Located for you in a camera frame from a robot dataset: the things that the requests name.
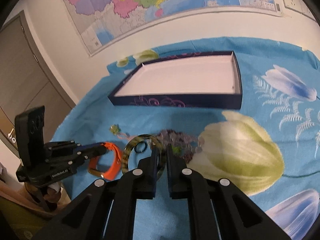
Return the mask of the person's left hand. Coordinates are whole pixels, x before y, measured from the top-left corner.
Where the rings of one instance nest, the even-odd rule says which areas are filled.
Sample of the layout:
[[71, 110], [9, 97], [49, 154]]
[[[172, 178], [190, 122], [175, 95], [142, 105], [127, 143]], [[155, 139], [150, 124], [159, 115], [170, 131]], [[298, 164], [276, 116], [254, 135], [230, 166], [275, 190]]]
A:
[[43, 194], [44, 200], [50, 203], [57, 203], [61, 198], [61, 186], [59, 183], [50, 184]]

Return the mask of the brown sleeved left forearm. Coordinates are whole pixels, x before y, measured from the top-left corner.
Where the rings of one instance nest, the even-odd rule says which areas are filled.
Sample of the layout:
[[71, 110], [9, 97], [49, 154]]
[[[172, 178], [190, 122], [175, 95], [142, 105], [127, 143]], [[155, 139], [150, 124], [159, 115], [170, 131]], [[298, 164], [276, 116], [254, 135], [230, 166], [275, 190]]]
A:
[[36, 187], [25, 183], [19, 190], [1, 182], [1, 239], [32, 239], [55, 215], [71, 202], [65, 189], [55, 203], [57, 209], [47, 212], [31, 197]]

